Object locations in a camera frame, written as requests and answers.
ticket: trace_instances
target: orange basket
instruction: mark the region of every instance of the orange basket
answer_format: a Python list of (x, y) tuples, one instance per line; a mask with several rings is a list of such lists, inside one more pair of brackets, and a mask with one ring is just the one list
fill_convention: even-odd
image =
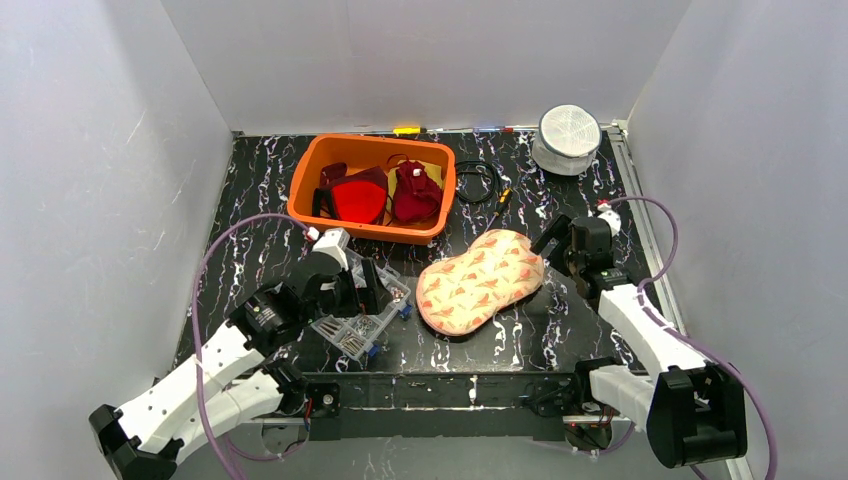
[[(398, 161), (405, 159), (403, 155), (398, 154), (405, 154), (411, 160), (442, 167), (445, 188), (438, 216), (421, 223), (389, 226), (343, 222), (312, 216), (312, 197), (319, 186), (321, 170), (324, 167), (343, 162), (347, 164), (348, 175), (374, 166), (381, 166), (388, 173), (397, 166)], [(445, 229), (455, 193), (456, 157), (453, 151), (444, 145), (396, 138), (327, 134), (315, 137), (297, 164), (287, 210), (292, 217), (321, 231), (342, 227), (354, 237), (427, 245), (433, 237)], [(387, 214), (383, 223), (388, 223), (388, 217)]]

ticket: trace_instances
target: yellow object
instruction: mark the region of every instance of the yellow object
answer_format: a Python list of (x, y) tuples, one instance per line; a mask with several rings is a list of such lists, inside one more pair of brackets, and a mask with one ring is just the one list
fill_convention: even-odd
[[(401, 160), (398, 162), (398, 165), (405, 162), (406, 160)], [(444, 191), (445, 189), (445, 181), (442, 179), (442, 167), (432, 164), (425, 163), (420, 160), (411, 160), (413, 162), (418, 162), (421, 165), (424, 165), (424, 173), (427, 174), (439, 188)], [(389, 198), (395, 198), (395, 189), (397, 189), (397, 167), (389, 170)]]
[(395, 135), (415, 135), (421, 133), (421, 127), (400, 127), (392, 130)]
[(501, 198), (498, 199), (498, 203), (506, 202), (506, 200), (509, 198), (510, 192), (511, 192), (511, 190), (509, 188), (504, 190), (504, 192), (501, 194)]

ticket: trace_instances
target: white round container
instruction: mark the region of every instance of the white round container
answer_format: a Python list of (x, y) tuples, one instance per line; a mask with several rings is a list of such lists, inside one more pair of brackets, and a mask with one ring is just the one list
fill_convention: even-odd
[(560, 105), (542, 115), (530, 158), (558, 175), (580, 175), (595, 161), (601, 126), (576, 105)]

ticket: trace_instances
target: oven mitt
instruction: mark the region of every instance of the oven mitt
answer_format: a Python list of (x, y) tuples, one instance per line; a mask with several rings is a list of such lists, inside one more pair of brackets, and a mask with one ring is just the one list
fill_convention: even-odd
[(490, 230), (464, 254), (430, 265), (418, 278), (421, 318), (444, 335), (466, 335), (498, 310), (542, 286), (545, 265), (530, 239), (511, 230)]
[(333, 163), (321, 169), (320, 186), (325, 186), (347, 175), (347, 164), (344, 162)]
[(439, 212), (442, 189), (425, 173), (423, 164), (403, 162), (395, 175), (397, 188), (392, 196), (392, 215), (396, 220), (417, 223)]
[(326, 205), (330, 217), (337, 220), (364, 224), (381, 223), (389, 191), (388, 178), (383, 169), (372, 167), (347, 177), (330, 180), (338, 174), (335, 165), (338, 164), (325, 167), (321, 172), (322, 181), (325, 176), (329, 177), (328, 183), (315, 189), (312, 197), (312, 216), (320, 217), (321, 208)]

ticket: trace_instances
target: clear plastic box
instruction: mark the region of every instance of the clear plastic box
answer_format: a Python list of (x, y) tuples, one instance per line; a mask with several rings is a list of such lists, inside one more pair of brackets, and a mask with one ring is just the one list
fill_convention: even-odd
[[(357, 287), (365, 286), (362, 276), (362, 257), (349, 248), (345, 248), (347, 262)], [(405, 317), (412, 310), (409, 303), (411, 291), (401, 283), (400, 275), (391, 267), (377, 267), (377, 276), (392, 294), (393, 301), (379, 315), (357, 315), (353, 318), (324, 317), (312, 322), (312, 328), (345, 355), (359, 360), (363, 354), (374, 356), (379, 350), (375, 342), (389, 322), (400, 314)]]

